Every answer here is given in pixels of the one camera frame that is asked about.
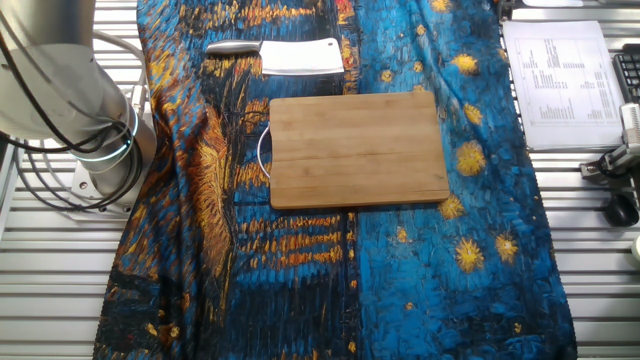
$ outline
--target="bamboo cutting board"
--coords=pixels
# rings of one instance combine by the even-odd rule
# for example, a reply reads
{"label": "bamboo cutting board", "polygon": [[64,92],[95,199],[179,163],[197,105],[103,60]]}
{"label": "bamboo cutting board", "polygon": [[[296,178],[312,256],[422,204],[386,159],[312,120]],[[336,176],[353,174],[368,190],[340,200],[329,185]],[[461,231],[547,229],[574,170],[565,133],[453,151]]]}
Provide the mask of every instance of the bamboo cutting board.
{"label": "bamboo cutting board", "polygon": [[270,109],[276,209],[449,196],[430,92],[275,99]]}

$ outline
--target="metal rail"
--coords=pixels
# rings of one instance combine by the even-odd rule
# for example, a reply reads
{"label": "metal rail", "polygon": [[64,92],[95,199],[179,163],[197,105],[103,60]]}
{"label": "metal rail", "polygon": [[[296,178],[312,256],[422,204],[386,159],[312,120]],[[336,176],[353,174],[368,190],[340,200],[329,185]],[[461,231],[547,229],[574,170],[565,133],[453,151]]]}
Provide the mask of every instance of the metal rail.
{"label": "metal rail", "polygon": [[[140,46],[135,9],[135,1],[99,0],[95,28]],[[512,17],[600,20],[612,53],[625,42],[640,42],[640,7],[623,9],[595,1],[572,9],[516,5]],[[95,48],[97,60],[119,85],[128,86],[138,78],[140,66],[131,55],[100,41]],[[580,357],[640,360],[640,264],[629,250],[631,241],[640,236],[640,224],[611,228],[598,212],[612,189],[582,180],[578,164],[599,156],[596,152],[531,154]],[[75,161],[67,155],[50,158],[60,177],[71,184]],[[37,163],[45,170],[42,161]],[[27,176],[38,184],[34,174]],[[0,240],[0,360],[90,359],[124,222],[73,221],[40,204],[20,181],[6,220]]]}

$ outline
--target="cleaver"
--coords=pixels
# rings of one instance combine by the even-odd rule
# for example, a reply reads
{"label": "cleaver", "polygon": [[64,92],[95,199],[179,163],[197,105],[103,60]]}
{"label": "cleaver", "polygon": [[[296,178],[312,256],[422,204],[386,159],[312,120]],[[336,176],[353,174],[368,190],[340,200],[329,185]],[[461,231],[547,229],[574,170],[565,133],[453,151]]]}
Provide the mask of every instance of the cleaver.
{"label": "cleaver", "polygon": [[285,42],[222,40],[207,46],[209,55],[259,53],[265,75],[319,75],[344,72],[340,46],[334,38]]}

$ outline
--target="black mouse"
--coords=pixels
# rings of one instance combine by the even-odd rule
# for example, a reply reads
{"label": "black mouse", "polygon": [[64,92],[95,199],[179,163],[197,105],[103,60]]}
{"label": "black mouse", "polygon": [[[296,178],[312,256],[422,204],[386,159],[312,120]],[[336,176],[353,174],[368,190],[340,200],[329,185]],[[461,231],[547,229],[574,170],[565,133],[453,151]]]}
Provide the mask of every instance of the black mouse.
{"label": "black mouse", "polygon": [[604,217],[611,226],[628,227],[635,225],[640,219],[638,210],[628,197],[620,194],[613,195],[604,207]]}

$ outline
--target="metal knife handle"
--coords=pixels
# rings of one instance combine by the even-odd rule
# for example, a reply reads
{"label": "metal knife handle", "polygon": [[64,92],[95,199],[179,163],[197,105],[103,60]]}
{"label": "metal knife handle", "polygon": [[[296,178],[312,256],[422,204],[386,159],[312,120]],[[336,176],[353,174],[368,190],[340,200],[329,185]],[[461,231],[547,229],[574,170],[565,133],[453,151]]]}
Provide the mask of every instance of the metal knife handle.
{"label": "metal knife handle", "polygon": [[260,40],[221,40],[207,46],[205,51],[209,55],[236,55],[259,52]]}

